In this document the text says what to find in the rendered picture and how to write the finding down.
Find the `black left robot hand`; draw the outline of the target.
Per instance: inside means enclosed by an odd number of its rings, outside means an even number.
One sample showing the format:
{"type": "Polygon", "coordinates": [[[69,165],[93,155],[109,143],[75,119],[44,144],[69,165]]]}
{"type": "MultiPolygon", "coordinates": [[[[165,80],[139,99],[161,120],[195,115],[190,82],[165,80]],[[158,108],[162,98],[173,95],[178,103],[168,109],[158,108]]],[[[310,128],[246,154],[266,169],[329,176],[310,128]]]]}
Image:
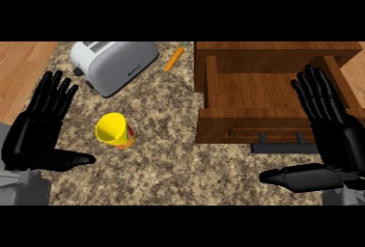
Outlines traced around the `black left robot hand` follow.
{"type": "Polygon", "coordinates": [[[66,172],[93,164],[96,158],[76,151],[59,150],[62,120],[78,90],[62,71],[47,71],[37,85],[26,109],[11,124],[1,148],[7,171],[47,170],[66,172]]]}

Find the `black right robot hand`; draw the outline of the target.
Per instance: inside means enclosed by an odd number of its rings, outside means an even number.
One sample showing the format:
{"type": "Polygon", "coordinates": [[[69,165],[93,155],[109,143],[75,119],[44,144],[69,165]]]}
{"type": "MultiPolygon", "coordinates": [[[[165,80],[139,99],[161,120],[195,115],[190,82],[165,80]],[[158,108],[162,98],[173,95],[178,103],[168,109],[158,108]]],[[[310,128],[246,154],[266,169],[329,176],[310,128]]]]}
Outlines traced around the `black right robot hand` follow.
{"type": "Polygon", "coordinates": [[[365,126],[348,115],[337,89],[320,68],[304,66],[291,80],[310,122],[322,163],[261,172],[260,182],[294,193],[340,189],[365,190],[365,126]]]}

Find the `yellow cup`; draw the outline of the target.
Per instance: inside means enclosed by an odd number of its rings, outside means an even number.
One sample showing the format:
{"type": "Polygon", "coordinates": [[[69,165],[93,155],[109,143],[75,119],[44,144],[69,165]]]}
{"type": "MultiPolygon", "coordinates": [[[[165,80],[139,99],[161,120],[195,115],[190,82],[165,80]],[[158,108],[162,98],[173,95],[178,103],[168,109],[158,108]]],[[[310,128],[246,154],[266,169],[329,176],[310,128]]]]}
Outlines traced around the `yellow cup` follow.
{"type": "Polygon", "coordinates": [[[97,139],[118,149],[127,149],[134,144],[133,129],[124,116],[116,112],[102,116],[96,123],[94,133],[97,139]]]}

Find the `wooden drawer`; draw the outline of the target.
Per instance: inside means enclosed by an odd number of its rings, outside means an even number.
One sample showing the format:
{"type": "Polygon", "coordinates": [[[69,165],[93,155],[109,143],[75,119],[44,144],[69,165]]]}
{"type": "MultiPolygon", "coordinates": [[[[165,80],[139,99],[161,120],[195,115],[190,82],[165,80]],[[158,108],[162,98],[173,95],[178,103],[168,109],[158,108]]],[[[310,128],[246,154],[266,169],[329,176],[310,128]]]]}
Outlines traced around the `wooden drawer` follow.
{"type": "Polygon", "coordinates": [[[193,87],[204,95],[198,111],[199,144],[313,141],[307,116],[291,87],[304,66],[320,68],[338,91],[347,113],[365,124],[365,106],[354,97],[335,56],[294,58],[204,55],[195,59],[193,87]]]}

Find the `silver toaster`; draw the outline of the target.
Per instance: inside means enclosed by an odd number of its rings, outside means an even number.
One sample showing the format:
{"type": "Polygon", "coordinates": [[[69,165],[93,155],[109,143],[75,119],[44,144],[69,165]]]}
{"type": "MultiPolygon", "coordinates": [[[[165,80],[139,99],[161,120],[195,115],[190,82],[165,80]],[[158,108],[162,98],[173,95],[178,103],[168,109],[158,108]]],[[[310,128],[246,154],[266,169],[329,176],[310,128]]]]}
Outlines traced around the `silver toaster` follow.
{"type": "Polygon", "coordinates": [[[158,58],[153,41],[78,41],[69,52],[74,75],[112,97],[158,58]]]}

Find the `wooden cabinet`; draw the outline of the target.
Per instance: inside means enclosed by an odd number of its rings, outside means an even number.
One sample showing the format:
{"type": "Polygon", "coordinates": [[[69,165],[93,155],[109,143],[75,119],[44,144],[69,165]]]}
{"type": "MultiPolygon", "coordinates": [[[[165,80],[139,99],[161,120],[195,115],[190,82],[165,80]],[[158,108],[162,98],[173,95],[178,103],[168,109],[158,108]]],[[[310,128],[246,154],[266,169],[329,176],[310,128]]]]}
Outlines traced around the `wooden cabinet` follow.
{"type": "Polygon", "coordinates": [[[217,58],[220,73],[297,72],[314,57],[331,56],[341,67],[360,52],[357,41],[196,41],[193,89],[204,92],[207,57],[217,58]]]}

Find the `orange carrot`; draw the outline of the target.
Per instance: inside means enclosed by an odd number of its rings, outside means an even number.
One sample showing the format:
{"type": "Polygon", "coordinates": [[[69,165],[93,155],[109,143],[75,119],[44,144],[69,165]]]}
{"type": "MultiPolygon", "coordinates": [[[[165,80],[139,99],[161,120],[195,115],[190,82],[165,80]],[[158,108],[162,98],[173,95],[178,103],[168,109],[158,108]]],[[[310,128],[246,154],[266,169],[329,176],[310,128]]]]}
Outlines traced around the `orange carrot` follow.
{"type": "Polygon", "coordinates": [[[177,59],[180,58],[181,54],[183,54],[183,50],[184,50],[184,47],[187,46],[187,41],[181,43],[180,47],[177,48],[177,50],[174,51],[174,54],[170,58],[170,61],[165,65],[165,72],[168,72],[168,70],[171,69],[177,59]]]}

